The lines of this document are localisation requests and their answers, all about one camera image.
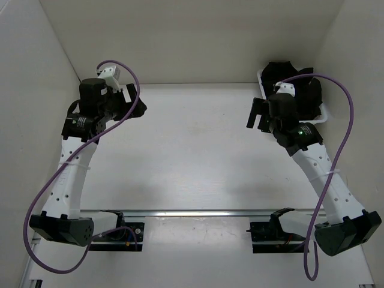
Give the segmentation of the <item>black trousers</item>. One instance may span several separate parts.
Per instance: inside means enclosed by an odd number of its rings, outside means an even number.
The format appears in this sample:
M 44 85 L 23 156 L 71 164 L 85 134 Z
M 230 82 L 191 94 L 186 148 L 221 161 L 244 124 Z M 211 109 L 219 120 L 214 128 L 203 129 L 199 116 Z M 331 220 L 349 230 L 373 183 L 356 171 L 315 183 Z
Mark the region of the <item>black trousers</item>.
M 274 94 L 274 85 L 284 79 L 302 74 L 314 73 L 313 67 L 296 69 L 290 61 L 269 62 L 262 70 L 260 79 L 268 98 Z M 322 87 L 318 79 L 303 77 L 290 81 L 295 87 L 295 101 L 301 121 L 314 120 L 321 115 Z

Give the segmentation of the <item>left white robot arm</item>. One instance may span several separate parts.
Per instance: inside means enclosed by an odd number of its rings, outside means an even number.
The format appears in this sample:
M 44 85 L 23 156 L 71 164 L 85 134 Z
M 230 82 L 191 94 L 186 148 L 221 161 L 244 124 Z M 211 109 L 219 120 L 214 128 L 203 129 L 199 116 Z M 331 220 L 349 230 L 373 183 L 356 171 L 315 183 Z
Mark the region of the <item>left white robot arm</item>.
M 80 201 L 90 162 L 109 121 L 120 122 L 144 115 L 147 106 L 137 96 L 134 84 L 127 85 L 130 101 L 108 80 L 90 78 L 79 85 L 80 98 L 71 103 L 62 128 L 59 175 L 51 184 L 47 202 L 29 226 L 47 241 L 85 247 L 92 237 L 105 232 L 112 240 L 124 237 L 122 214 L 101 211 L 94 216 L 80 214 Z

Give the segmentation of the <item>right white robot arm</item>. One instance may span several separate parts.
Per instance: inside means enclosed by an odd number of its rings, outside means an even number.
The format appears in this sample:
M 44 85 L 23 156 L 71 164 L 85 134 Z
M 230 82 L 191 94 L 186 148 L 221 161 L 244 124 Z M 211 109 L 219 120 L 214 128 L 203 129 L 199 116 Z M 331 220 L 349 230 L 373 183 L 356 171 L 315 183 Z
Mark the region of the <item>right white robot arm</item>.
M 316 222 L 310 239 L 321 250 L 335 256 L 367 242 L 382 219 L 376 211 L 368 212 L 352 195 L 330 160 L 323 138 L 316 127 L 301 122 L 293 96 L 274 94 L 267 100 L 253 98 L 247 122 L 253 128 L 260 116 L 258 129 L 270 133 L 302 169 L 322 200 L 326 221 Z

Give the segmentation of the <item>white plastic basket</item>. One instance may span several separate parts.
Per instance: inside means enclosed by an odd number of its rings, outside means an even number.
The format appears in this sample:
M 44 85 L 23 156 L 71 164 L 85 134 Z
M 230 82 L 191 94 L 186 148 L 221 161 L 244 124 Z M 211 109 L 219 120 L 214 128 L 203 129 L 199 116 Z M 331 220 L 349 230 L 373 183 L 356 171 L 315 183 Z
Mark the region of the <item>white plastic basket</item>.
M 262 98 L 265 100 L 266 95 L 265 95 L 265 90 L 263 88 L 262 80 L 261 80 L 262 71 L 263 70 L 260 69 L 257 72 L 257 79 L 258 79 L 259 88 L 261 91 Z M 314 125 L 326 122 L 328 120 L 328 111 L 327 111 L 326 105 L 324 103 L 322 103 L 319 106 L 319 108 L 320 108 L 320 115 L 316 116 L 313 120 L 303 120 L 303 122 L 309 122 L 309 123 L 312 123 Z

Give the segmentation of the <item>aluminium rail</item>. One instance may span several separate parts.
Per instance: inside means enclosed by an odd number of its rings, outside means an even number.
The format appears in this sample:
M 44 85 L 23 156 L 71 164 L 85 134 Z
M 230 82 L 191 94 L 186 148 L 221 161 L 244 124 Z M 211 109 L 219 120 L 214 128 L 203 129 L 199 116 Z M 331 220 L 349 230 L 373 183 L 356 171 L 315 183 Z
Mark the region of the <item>aluminium rail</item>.
M 84 209 L 82 214 L 90 214 L 96 212 L 121 212 L 126 217 L 267 217 L 277 209 Z

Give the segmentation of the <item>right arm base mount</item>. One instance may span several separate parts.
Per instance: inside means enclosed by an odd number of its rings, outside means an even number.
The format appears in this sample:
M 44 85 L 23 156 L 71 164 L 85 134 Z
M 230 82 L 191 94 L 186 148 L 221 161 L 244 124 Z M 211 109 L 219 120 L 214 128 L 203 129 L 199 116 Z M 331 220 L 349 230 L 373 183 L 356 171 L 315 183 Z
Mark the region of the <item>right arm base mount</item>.
M 253 254 L 303 253 L 305 238 L 283 230 L 280 217 L 293 208 L 283 208 L 273 212 L 268 221 L 251 221 L 246 232 L 251 234 Z

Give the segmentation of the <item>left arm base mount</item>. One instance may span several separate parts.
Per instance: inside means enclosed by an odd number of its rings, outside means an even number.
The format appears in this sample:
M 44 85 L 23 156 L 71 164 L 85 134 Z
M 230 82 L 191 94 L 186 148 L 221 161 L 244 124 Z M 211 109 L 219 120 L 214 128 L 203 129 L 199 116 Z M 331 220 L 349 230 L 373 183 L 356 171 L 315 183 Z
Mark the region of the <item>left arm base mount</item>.
M 106 210 L 117 216 L 116 227 L 125 227 L 106 235 L 98 236 L 93 240 L 90 251 L 112 251 L 112 252 L 141 252 L 145 232 L 144 220 L 127 218 L 123 212 Z

